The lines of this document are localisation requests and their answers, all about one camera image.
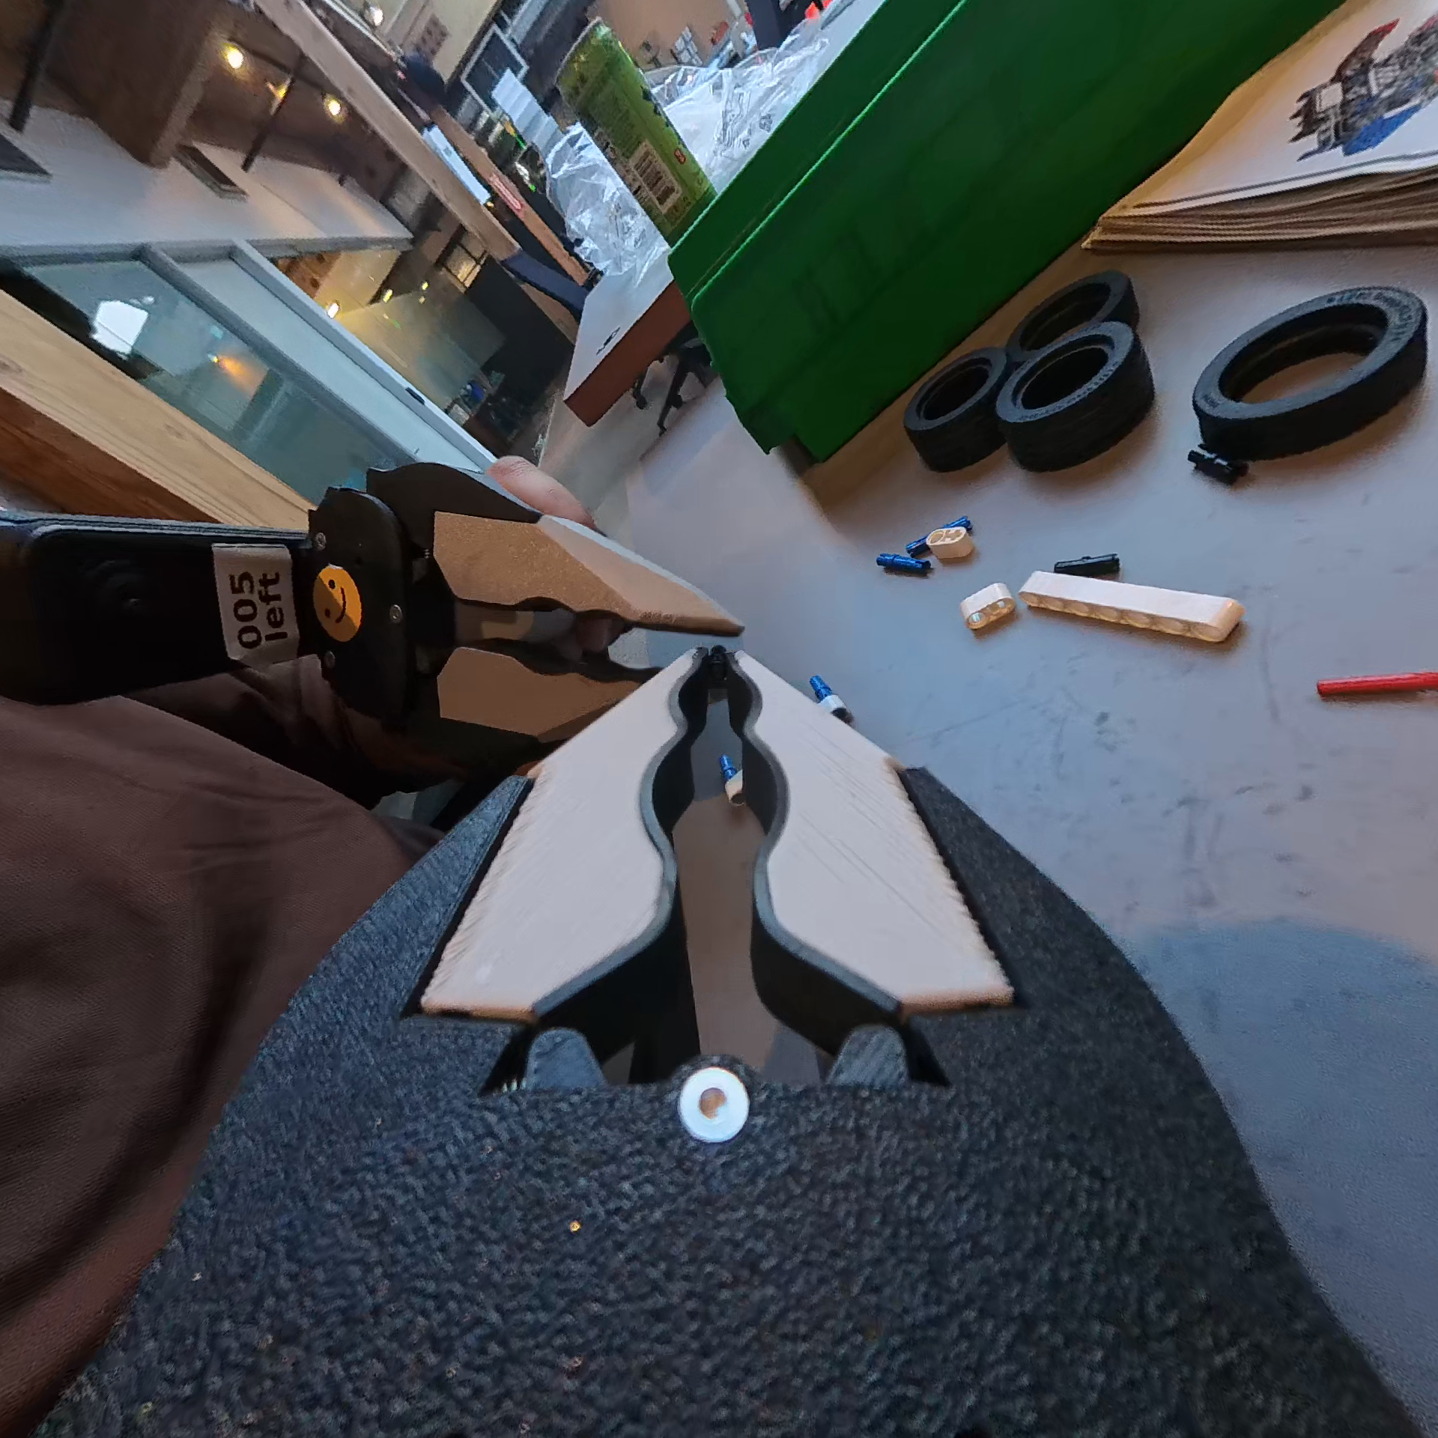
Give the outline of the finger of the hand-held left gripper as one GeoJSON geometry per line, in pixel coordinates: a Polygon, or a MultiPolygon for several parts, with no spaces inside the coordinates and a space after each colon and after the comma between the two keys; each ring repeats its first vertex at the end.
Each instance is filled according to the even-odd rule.
{"type": "Polygon", "coordinates": [[[520,524],[437,514],[432,556],[458,602],[604,614],[671,635],[744,633],[742,621],[694,585],[558,516],[520,524]]]}
{"type": "Polygon", "coordinates": [[[462,646],[437,677],[445,721],[562,744],[652,683],[659,669],[567,662],[529,646],[462,646]]]}

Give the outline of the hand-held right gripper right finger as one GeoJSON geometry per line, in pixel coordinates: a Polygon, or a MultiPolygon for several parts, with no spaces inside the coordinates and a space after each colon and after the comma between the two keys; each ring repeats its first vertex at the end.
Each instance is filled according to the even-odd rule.
{"type": "Polygon", "coordinates": [[[765,1006],[832,1056],[862,1027],[1014,1006],[906,767],[744,652],[728,698],[765,832],[751,937],[765,1006]]]}

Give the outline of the white toy beam with pins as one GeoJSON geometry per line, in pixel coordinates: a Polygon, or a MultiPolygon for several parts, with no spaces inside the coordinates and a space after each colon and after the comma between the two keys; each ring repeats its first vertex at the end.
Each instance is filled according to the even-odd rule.
{"type": "MultiPolygon", "coordinates": [[[[834,715],[837,721],[841,721],[845,725],[853,725],[855,723],[853,711],[847,707],[847,704],[839,696],[837,696],[837,704],[836,704],[834,709],[826,709],[826,707],[820,707],[820,709],[826,711],[826,713],[830,713],[830,715],[834,715]]],[[[730,805],[736,805],[736,807],[746,805],[744,773],[742,773],[742,782],[738,782],[738,784],[734,784],[734,786],[728,788],[725,784],[725,780],[723,780],[723,788],[725,788],[726,801],[730,805]]]]}

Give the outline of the grey desk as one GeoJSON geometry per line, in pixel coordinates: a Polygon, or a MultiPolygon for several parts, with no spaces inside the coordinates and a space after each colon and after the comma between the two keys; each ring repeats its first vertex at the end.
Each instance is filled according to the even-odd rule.
{"type": "Polygon", "coordinates": [[[1002,453],[929,474],[899,403],[803,474],[751,441],[723,384],[692,390],[665,437],[629,401],[594,428],[558,405],[541,466],[1088,909],[1205,1064],[1305,1267],[1435,1435],[1435,696],[1316,694],[1435,671],[1435,359],[1347,445],[1232,489],[1188,462],[1217,351],[1366,284],[1412,290],[1435,321],[1435,248],[1071,252],[958,349],[1109,267],[1142,298],[1157,403],[1081,470],[1031,476],[1002,453]],[[972,558],[876,566],[960,516],[972,558]],[[1106,552],[1117,583],[1236,600],[1245,619],[1207,644],[1019,598],[1035,572],[1106,552]],[[962,600],[994,583],[1017,612],[972,635],[962,600]]]}

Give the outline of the person's left hand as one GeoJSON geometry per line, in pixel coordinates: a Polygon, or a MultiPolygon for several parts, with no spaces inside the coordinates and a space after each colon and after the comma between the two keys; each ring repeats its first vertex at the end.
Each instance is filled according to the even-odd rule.
{"type": "Polygon", "coordinates": [[[594,516],[564,483],[523,457],[495,459],[487,480],[539,514],[564,518],[590,531],[600,529],[594,516]]]}

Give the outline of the wooden beam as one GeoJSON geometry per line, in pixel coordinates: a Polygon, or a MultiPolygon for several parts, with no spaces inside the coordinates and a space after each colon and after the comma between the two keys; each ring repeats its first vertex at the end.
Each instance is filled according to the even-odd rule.
{"type": "Polygon", "coordinates": [[[5,483],[66,514],[305,531],[313,504],[3,298],[5,483]]]}

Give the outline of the white table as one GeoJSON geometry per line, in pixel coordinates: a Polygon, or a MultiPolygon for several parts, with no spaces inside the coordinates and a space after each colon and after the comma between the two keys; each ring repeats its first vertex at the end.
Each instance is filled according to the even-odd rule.
{"type": "Polygon", "coordinates": [[[566,407],[594,428],[692,325],[667,257],[606,277],[589,294],[567,372],[566,407]]]}

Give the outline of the glass balustrade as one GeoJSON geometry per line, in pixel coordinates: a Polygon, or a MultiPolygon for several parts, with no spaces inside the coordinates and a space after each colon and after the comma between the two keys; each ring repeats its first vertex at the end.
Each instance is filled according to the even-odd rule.
{"type": "Polygon", "coordinates": [[[307,501],[495,462],[248,246],[5,257],[5,292],[307,501]]]}

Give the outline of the person's brown shirt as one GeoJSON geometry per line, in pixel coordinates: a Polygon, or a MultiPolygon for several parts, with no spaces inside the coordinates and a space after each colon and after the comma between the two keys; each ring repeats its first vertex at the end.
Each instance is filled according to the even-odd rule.
{"type": "Polygon", "coordinates": [[[439,841],[393,794],[449,761],[317,660],[3,706],[3,1429],[29,1435],[165,1244],[209,1134],[315,968],[439,841]]]}

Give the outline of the long white toy beam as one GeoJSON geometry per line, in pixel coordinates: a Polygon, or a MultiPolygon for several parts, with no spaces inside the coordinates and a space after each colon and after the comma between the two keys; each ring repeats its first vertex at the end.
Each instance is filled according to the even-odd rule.
{"type": "Polygon", "coordinates": [[[1228,598],[1042,570],[1019,589],[1019,598],[1029,610],[1207,644],[1226,642],[1245,619],[1245,608],[1228,598]]]}

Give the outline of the black rubber toy tire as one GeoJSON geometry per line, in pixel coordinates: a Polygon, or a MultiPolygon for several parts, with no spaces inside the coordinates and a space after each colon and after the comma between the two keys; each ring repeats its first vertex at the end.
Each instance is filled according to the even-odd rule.
{"type": "Polygon", "coordinates": [[[1081,279],[1044,298],[1006,344],[1014,367],[1023,367],[1071,334],[1102,325],[1138,330],[1142,305],[1134,282],[1119,271],[1081,279]]]}
{"type": "Polygon", "coordinates": [[[1399,286],[1360,286],[1293,305],[1236,338],[1194,390],[1203,443],[1230,460],[1278,460],[1362,434],[1421,384],[1425,302],[1399,286]],[[1351,365],[1320,386],[1257,403],[1268,380],[1328,357],[1351,365]]]}
{"type": "Polygon", "coordinates": [[[1155,403],[1142,338],[1106,321],[1056,340],[1008,376],[996,424],[1014,460],[1052,474],[1115,449],[1155,403]]]}
{"type": "Polygon", "coordinates": [[[937,370],[914,393],[904,428],[931,472],[962,472],[1004,447],[998,395],[1012,370],[1008,349],[968,351],[937,370]]]}

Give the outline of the green canister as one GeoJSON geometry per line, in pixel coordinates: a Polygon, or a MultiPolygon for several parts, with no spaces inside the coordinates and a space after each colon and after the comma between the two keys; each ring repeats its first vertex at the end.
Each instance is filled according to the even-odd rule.
{"type": "Polygon", "coordinates": [[[608,24],[592,22],[575,41],[558,91],[665,244],[679,244],[717,190],[608,24]]]}

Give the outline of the clear plastic bag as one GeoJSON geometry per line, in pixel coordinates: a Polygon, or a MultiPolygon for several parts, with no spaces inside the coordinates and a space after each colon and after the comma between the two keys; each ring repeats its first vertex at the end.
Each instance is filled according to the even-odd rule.
{"type": "MultiPolygon", "coordinates": [[[[642,72],[719,198],[836,55],[837,45],[809,22],[782,47],[765,49],[728,70],[671,66],[642,72]]],[[[566,221],[567,238],[577,244],[581,259],[606,277],[642,271],[673,246],[659,236],[560,91],[558,97],[562,116],[573,123],[546,146],[546,169],[550,200],[566,221]]]]}

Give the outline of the green plastic box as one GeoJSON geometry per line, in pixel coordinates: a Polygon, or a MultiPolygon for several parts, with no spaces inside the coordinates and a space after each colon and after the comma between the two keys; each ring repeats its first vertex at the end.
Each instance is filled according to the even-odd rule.
{"type": "Polygon", "coordinates": [[[1331,10],[882,5],[673,250],[747,436],[834,457],[1331,10]]]}

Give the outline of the open instruction booklet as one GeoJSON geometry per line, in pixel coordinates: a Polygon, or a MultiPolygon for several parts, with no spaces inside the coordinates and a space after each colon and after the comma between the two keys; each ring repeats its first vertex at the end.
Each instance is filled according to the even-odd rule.
{"type": "Polygon", "coordinates": [[[1435,244],[1435,3],[1333,10],[1084,238],[1107,254],[1435,244]]]}

